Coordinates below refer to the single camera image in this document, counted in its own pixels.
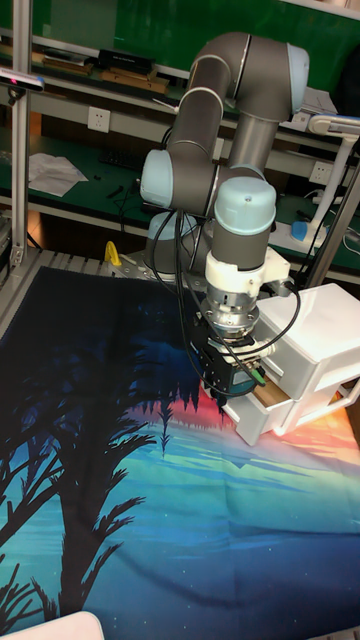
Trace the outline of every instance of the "drawer handle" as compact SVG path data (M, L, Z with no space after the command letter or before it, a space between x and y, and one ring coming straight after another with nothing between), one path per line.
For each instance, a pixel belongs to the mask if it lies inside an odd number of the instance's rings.
M276 362L271 360L271 358L269 358L268 356L265 356L265 358L263 358L262 360L263 360L264 364L266 364L274 373L276 373L276 375L278 375L280 378L283 377L284 372L279 367L279 365L276 364Z

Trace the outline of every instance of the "light blue joint cap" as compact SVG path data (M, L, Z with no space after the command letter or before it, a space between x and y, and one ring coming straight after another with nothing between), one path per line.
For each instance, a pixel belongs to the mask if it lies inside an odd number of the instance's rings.
M224 182L215 202L215 217L224 229L254 236L275 218L276 191L266 180L238 177Z
M173 196L173 170L168 151L153 149L146 156L140 194L146 202L170 207Z
M290 86L291 86L291 108L293 113L300 111L304 102L305 89L309 76L310 58L305 49L287 44Z
M159 228L161 227L167 215L168 212L165 211L164 213L158 213L152 218L148 231L148 238L150 240L154 240ZM170 218L169 222L160 233L159 240L173 240L175 238L175 222L176 216L174 215L172 216L172 218ZM185 216L184 223L181 229L181 236L185 236L187 233L189 233L189 231L195 229L196 225L197 223L193 216Z

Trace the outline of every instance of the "tapestry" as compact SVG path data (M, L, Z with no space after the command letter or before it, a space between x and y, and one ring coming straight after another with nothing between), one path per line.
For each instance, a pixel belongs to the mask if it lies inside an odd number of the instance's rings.
M345 410L248 446L158 283L42 268L0 343L0 420L0 634L79 610L106 640L360 624Z

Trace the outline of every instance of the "green wall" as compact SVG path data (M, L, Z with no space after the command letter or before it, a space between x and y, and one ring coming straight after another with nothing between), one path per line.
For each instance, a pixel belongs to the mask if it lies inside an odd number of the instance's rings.
M245 31L304 47L309 85L332 90L360 21L280 0L33 0L34 34L94 47L126 49L159 64L189 69L203 44ZM0 0L0 26L11 27L11 0Z

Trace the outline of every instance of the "yellow object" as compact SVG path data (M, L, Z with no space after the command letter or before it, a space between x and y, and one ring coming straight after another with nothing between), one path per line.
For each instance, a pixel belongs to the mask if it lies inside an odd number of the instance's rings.
M111 261L114 267L120 267L121 260L113 242L108 242L105 249L105 262Z

